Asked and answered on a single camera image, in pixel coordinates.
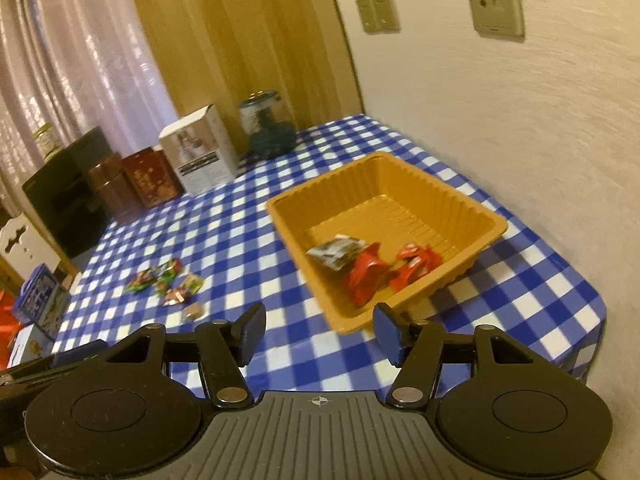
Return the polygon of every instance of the white chair back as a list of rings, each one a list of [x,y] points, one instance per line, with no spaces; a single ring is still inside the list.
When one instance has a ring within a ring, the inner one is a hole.
[[[24,280],[40,264],[51,272],[60,264],[60,256],[23,214],[10,219],[0,231],[0,254]]]

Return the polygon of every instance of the white wall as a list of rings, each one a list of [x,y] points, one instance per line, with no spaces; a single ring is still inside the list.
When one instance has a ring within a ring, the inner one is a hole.
[[[337,0],[366,109],[482,185],[603,295],[590,385],[615,417],[600,470],[640,446],[640,0],[522,0],[526,40],[481,38],[467,0],[396,0],[368,36]]]

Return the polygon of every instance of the pink curtain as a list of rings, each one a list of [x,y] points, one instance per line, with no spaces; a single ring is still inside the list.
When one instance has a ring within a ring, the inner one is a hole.
[[[0,0],[0,198],[43,163],[32,139],[52,123],[67,146],[101,126],[123,156],[177,119],[133,0]]]

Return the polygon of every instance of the yellow tray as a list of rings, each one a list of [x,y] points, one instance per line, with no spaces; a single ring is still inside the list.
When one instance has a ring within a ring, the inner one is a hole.
[[[267,211],[304,273],[332,330],[359,330],[386,301],[405,310],[446,286],[473,265],[478,253],[507,229],[506,220],[441,180],[384,152],[375,152],[318,176],[267,202]],[[306,252],[345,234],[380,242],[391,263],[409,242],[429,244],[444,263],[400,292],[377,291],[364,307],[347,295],[348,269],[335,272]]]

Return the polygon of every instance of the table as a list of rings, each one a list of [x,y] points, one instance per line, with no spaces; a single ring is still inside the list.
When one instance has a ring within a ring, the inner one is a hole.
[[[235,320],[246,307],[263,301],[267,330],[253,361],[242,370],[254,394],[267,389],[384,390],[398,370],[371,333],[339,335],[328,329],[265,211],[268,198],[374,151],[393,153],[435,174],[508,220],[505,235],[479,255],[472,269],[431,298],[438,312],[432,319],[460,333],[493,324],[582,377],[606,317],[594,288],[487,193],[364,115],[300,133],[289,155],[246,160],[232,183],[158,206],[131,225],[112,224],[72,297],[54,351],[96,338],[112,344],[153,322],[176,332],[205,320]],[[174,256],[206,278],[197,296],[206,316],[195,323],[182,323],[180,307],[160,306],[152,294],[123,290],[135,272]],[[446,365],[440,392],[467,376],[464,365]],[[172,365],[172,377],[203,395],[195,365]]]

